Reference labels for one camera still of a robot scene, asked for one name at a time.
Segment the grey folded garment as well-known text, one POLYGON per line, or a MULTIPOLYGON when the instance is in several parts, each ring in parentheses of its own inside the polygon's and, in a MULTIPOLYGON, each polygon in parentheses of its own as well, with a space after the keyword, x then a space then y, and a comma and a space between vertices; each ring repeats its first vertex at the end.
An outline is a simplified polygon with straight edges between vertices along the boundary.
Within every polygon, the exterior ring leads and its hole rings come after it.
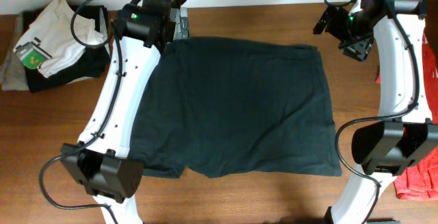
POLYGON ((13 48, 23 35, 23 15, 19 14, 15 20, 14 33, 11 44, 7 50, 3 64, 1 65, 1 89, 2 91, 28 91, 25 67, 13 53, 13 48))

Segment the white folded t-shirt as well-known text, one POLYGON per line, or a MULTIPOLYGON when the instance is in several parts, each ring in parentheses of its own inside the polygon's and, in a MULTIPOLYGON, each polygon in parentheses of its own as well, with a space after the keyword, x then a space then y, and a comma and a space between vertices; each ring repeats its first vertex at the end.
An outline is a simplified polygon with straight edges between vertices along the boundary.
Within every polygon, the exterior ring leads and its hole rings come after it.
POLYGON ((66 0, 53 0, 20 37, 13 53, 46 78, 72 66, 85 52, 70 31, 73 14, 66 0))

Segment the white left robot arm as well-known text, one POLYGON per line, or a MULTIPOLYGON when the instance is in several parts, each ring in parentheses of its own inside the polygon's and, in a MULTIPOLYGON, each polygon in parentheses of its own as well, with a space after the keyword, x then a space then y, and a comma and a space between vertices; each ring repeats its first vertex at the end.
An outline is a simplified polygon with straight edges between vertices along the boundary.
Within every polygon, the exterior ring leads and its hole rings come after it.
POLYGON ((131 0, 115 16, 112 62, 92 117, 60 162, 93 196, 106 223, 141 223, 142 163, 128 158, 133 122, 164 47, 188 38, 187 0, 131 0))

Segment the red t-shirt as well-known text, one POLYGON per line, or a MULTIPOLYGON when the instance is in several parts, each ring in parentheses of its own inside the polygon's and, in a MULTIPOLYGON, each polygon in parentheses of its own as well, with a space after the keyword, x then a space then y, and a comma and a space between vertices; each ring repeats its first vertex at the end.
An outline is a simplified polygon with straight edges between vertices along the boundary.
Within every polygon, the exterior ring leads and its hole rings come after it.
MULTIPOLYGON (((426 35, 422 39, 422 59, 426 97, 437 124, 437 64, 436 57, 426 35)), ((397 198, 413 201, 437 200, 437 148, 430 152, 420 163, 409 167, 394 181, 397 198)))

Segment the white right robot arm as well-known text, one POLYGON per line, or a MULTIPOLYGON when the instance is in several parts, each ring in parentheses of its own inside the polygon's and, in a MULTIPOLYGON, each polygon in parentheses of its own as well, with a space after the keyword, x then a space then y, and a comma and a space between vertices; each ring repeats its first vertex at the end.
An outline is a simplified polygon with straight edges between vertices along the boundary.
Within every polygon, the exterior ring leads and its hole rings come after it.
POLYGON ((381 78, 378 114, 355 121, 355 165, 325 223, 368 223, 386 187, 437 146, 424 85, 425 18, 426 0, 348 0, 327 3, 314 27, 315 34, 336 37, 344 54, 357 61, 376 45, 381 78))

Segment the black folded garment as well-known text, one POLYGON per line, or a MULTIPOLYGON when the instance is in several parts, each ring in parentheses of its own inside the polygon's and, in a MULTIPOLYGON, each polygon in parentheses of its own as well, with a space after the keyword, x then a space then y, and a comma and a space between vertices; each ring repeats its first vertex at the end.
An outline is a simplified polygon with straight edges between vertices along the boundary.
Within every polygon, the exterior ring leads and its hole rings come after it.
MULTIPOLYGON (((94 19, 95 30, 104 36, 107 35, 108 12, 103 5, 89 5, 83 8, 79 16, 94 19)), ((110 53, 105 47, 99 49, 85 49, 85 52, 72 66, 46 78, 37 70, 25 69, 25 77, 29 91, 39 92, 55 88, 83 78, 99 78, 110 62, 110 53)))

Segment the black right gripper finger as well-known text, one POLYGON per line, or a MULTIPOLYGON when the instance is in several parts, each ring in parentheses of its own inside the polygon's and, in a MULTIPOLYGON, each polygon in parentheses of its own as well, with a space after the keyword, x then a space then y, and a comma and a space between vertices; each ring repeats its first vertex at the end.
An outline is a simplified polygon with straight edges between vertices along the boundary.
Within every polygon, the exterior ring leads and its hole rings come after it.
POLYGON ((343 54, 349 58, 362 62, 368 58, 372 45, 373 37, 369 37, 360 41, 341 42, 338 48, 342 49, 343 54))
POLYGON ((313 34, 321 34, 334 15, 335 7, 328 6, 323 12, 322 16, 319 18, 318 22, 315 24, 315 27, 313 28, 313 34))

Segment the dark green Nike t-shirt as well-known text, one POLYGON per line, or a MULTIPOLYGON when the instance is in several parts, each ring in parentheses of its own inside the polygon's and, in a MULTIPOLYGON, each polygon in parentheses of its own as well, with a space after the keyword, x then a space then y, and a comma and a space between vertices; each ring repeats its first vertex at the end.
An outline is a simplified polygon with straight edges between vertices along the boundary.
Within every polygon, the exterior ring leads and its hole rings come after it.
POLYGON ((339 177, 322 58, 311 45, 190 38, 168 45, 142 95, 129 158, 145 176, 251 171, 339 177))

